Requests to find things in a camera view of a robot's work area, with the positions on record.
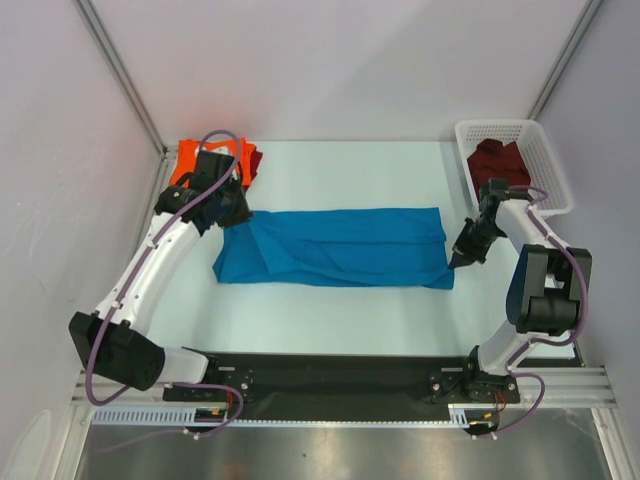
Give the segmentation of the right aluminium frame post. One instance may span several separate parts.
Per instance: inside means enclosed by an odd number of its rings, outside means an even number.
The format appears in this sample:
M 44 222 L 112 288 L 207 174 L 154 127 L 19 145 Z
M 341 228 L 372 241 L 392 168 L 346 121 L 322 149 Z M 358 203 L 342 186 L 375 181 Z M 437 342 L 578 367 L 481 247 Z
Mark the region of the right aluminium frame post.
M 535 98 L 532 106 L 528 110 L 527 119 L 538 120 L 547 106 L 564 75 L 568 72 L 573 60 L 581 49 L 591 28 L 608 4 L 606 0 L 588 0 L 584 3 L 576 22 L 564 42 L 560 52 L 554 61 L 548 75 L 546 76 L 541 89 Z

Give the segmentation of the blue t shirt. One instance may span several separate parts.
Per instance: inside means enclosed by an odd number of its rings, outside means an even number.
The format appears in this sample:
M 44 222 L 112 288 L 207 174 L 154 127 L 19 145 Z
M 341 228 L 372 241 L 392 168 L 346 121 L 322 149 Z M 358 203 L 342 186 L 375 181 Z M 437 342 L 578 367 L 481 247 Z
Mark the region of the blue t shirt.
M 224 284 L 450 290 L 445 243 L 436 208 L 257 211 L 225 230 L 213 271 Z

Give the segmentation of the left aluminium frame post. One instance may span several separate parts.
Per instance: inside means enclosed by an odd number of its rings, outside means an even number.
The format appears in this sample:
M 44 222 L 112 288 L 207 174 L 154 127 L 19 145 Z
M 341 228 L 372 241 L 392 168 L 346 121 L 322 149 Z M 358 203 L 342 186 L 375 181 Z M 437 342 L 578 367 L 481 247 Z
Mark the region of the left aluminium frame post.
M 72 4 L 142 127 L 147 140 L 154 151 L 163 158 L 167 152 L 167 146 L 94 2 L 90 0 L 73 0 Z

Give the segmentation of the white plastic basket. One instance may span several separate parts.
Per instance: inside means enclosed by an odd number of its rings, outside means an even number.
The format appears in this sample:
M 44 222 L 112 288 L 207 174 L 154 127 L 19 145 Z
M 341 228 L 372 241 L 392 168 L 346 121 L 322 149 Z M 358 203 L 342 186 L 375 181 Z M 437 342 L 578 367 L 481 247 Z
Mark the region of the white plastic basket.
M 462 120 L 455 125 L 454 132 L 474 208 L 478 207 L 478 199 L 474 192 L 468 158 L 481 141 L 492 139 L 503 144 L 517 144 L 532 185 L 548 194 L 538 205 L 543 218 L 565 215 L 573 209 L 574 198 L 566 175 L 546 132 L 538 122 L 529 119 Z

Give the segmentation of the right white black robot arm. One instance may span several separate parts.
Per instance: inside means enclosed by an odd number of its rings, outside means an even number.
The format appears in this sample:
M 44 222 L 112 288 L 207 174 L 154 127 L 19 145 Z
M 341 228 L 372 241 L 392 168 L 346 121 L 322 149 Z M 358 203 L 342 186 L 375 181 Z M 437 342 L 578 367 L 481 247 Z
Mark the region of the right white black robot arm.
M 592 256 L 561 240 L 522 192 L 490 194 L 476 218 L 467 218 L 449 268 L 486 261 L 499 238 L 518 259 L 505 300 L 506 320 L 465 359 L 458 388 L 473 402 L 516 387 L 515 368 L 537 346 L 564 347 L 580 335 L 588 312 Z

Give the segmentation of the crumpled dark red t shirt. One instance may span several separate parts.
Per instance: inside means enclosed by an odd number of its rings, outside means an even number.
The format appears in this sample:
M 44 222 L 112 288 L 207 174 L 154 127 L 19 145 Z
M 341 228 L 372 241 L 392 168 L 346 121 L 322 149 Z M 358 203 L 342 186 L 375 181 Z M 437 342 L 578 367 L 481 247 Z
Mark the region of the crumpled dark red t shirt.
M 491 178 L 505 179 L 510 185 L 530 185 L 531 176 L 516 142 L 503 144 L 485 139 L 467 159 L 477 198 Z

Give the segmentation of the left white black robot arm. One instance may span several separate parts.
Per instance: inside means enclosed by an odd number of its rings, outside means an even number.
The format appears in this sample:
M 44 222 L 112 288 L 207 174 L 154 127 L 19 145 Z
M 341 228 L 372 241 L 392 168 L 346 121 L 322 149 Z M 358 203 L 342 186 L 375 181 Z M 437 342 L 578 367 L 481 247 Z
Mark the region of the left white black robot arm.
M 183 186 L 167 187 L 116 285 L 93 312 L 77 312 L 70 320 L 88 391 L 99 375 L 139 391 L 156 383 L 185 383 L 199 400 L 218 393 L 220 376 L 208 368 L 205 354 L 161 346 L 148 337 L 158 303 L 185 255 L 212 226 L 231 227 L 252 216 L 240 182 L 231 181 L 198 201 L 200 195 Z

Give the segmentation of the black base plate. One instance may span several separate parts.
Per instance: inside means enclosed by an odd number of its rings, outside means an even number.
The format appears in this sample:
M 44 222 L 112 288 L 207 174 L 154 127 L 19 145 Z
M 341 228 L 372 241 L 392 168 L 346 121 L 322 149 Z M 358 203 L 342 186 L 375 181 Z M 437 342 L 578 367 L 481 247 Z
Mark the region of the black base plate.
M 491 406 L 497 400 L 520 401 L 517 386 L 473 402 L 458 385 L 463 356 L 401 357 L 293 354 L 214 353 L 199 387 L 173 386 L 163 400 L 225 401 L 240 393 L 233 408 L 250 409 L 252 418 L 309 410 L 338 411 L 375 420 L 424 416 L 440 405 L 453 403 Z

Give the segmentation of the aluminium front rail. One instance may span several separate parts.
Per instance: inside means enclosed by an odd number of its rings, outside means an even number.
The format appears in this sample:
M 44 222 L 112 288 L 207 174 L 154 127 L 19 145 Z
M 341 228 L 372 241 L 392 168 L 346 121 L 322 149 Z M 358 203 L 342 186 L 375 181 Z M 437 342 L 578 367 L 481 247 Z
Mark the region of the aluminium front rail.
M 534 372 L 532 368 L 522 369 L 521 374 L 536 374 L 545 383 L 545 395 L 539 408 L 616 408 L 617 402 L 611 388 L 609 378 L 604 367 L 597 368 L 541 368 Z M 120 388 L 115 382 L 99 377 L 94 380 L 94 390 L 97 396 L 111 395 Z M 539 382 L 529 377 L 518 380 L 521 401 L 518 407 L 532 406 L 539 394 Z M 222 401 L 205 400 L 200 398 L 191 400 L 163 400 L 164 385 L 157 384 L 149 390 L 140 392 L 128 390 L 107 406 L 209 406 L 222 404 Z M 85 392 L 84 372 L 78 378 L 75 390 L 71 396 L 71 405 L 88 405 Z

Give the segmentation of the folded dark red t shirt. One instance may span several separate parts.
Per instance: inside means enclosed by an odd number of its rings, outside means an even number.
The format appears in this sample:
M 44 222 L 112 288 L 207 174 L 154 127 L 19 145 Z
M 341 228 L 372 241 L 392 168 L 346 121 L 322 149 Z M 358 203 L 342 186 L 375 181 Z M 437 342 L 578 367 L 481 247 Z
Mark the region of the folded dark red t shirt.
M 248 190 L 258 174 L 258 168 L 261 163 L 263 153 L 256 147 L 251 149 L 249 156 L 243 166 L 243 185 Z

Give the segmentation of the folded orange t shirt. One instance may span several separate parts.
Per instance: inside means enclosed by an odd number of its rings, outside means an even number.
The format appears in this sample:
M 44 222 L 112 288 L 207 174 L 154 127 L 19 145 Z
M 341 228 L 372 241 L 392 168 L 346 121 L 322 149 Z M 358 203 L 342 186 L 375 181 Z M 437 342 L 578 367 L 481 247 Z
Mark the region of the folded orange t shirt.
M 194 165 L 195 163 L 194 157 L 197 153 L 199 144 L 200 144 L 199 140 L 193 140 L 193 139 L 183 139 L 179 142 L 178 153 L 177 153 L 177 163 L 173 171 L 173 174 L 171 176 L 171 179 L 169 180 L 170 185 L 174 185 L 173 182 L 177 179 L 180 173 L 183 173 L 186 170 L 187 167 L 191 167 Z M 251 152 L 251 149 L 253 147 L 256 147 L 256 145 L 253 143 L 247 142 L 244 137 L 240 138 L 240 144 L 242 147 L 242 156 L 239 161 L 239 165 L 236 167 L 236 173 L 242 176 L 242 185 L 243 185 L 243 173 L 244 173 L 243 166 L 246 162 L 247 157 Z M 236 154 L 237 152 L 236 145 L 232 140 L 207 142 L 205 144 L 205 149 L 214 150 L 216 148 L 223 147 L 223 146 L 228 147 L 233 154 Z

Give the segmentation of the aluminium frame post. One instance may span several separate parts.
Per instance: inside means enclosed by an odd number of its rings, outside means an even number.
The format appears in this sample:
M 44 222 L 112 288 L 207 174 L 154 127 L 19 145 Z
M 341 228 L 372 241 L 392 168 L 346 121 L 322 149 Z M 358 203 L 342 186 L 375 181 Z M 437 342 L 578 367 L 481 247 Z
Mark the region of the aluminium frame post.
M 94 2 L 90 0 L 73 0 L 72 4 L 142 127 L 147 140 L 154 151 L 163 158 L 167 152 L 167 146 Z
M 546 76 L 541 89 L 535 98 L 532 106 L 528 110 L 527 119 L 538 120 L 547 106 L 564 75 L 568 72 L 573 60 L 581 49 L 591 28 L 608 4 L 606 0 L 588 0 L 584 3 L 576 22 L 564 42 L 560 52 L 554 61 L 548 75 Z

